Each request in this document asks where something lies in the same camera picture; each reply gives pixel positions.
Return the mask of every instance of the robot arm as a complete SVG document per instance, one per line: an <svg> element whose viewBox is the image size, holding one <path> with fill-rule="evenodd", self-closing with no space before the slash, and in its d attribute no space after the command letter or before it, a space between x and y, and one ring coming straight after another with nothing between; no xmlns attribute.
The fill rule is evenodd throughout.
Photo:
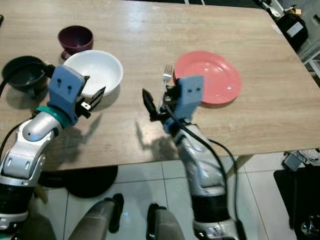
<svg viewBox="0 0 320 240"><path fill-rule="evenodd" d="M64 128L73 126L101 101L104 88L89 103L80 96L88 76L66 66L44 65L51 78L48 86L50 101L37 108L33 119L22 123L16 141L0 165L0 233L15 232L27 219L28 204L45 163L44 148Z"/></svg>
<svg viewBox="0 0 320 240"><path fill-rule="evenodd" d="M218 159L188 133L191 131L201 141L209 143L198 127L191 124L192 114L202 102L203 81L203 76L182 77L176 86L167 86L167 92L163 96L166 107L162 106L159 112L155 109L152 96L146 90L142 91L143 102L149 111L150 120L161 121L165 132L172 136L185 167L195 236L200 240L245 240L241 222L229 216L227 183ZM179 127L177 119L188 132Z"/></svg>

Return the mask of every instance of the pink plate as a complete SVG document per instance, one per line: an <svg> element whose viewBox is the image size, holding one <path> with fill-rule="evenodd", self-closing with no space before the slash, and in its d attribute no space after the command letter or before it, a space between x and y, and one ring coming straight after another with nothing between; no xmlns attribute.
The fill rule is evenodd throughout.
<svg viewBox="0 0 320 240"><path fill-rule="evenodd" d="M208 51L192 51L182 55L175 64L174 81L192 75L204 75L202 102L225 104L241 91L241 77L237 69L223 57Z"/></svg>

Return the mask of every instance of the white bowl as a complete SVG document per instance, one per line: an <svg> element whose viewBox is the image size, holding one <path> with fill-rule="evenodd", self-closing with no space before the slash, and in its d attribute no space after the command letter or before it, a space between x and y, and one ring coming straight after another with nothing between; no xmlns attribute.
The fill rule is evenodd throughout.
<svg viewBox="0 0 320 240"><path fill-rule="evenodd" d="M100 50L87 50L69 57L63 65L77 71L82 76L90 76L81 95L92 97L105 87L103 96L111 93L121 82L124 68L110 53Z"/></svg>

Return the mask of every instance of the metal fork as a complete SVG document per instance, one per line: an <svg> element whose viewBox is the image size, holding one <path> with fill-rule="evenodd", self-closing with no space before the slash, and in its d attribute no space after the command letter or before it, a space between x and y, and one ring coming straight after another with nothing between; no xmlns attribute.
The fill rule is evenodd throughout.
<svg viewBox="0 0 320 240"><path fill-rule="evenodd" d="M163 89L162 89L162 93L161 93L161 97L160 97L160 100L159 100L159 104L158 104L158 107L156 109L156 111L159 113L160 112L160 108L164 102L164 95L165 95L165 92L166 92L166 86L167 86L167 83L170 81L171 77L172 77L172 70L173 70L173 67L171 64L167 64L165 65L165 68L164 68L164 71L163 71Z"/></svg>

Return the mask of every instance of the purple cup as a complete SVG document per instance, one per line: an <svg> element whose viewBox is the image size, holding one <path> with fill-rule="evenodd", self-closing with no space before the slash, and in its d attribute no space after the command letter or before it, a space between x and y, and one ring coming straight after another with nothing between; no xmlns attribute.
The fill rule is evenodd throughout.
<svg viewBox="0 0 320 240"><path fill-rule="evenodd" d="M64 49L61 53L63 60L73 54L91 50L94 46L94 35L84 26L68 26L59 32L58 39Z"/></svg>

